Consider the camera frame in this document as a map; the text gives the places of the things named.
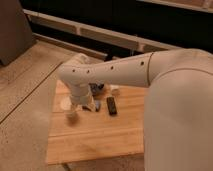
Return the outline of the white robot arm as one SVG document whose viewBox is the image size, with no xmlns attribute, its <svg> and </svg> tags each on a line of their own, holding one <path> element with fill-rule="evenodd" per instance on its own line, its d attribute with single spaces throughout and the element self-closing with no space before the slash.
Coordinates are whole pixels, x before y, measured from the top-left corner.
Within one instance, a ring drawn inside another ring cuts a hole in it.
<svg viewBox="0 0 213 171">
<path fill-rule="evenodd" d="M 213 54 L 157 51 L 91 64 L 80 53 L 59 67 L 71 104 L 91 102 L 91 83 L 146 87 L 145 171 L 213 171 Z"/>
</svg>

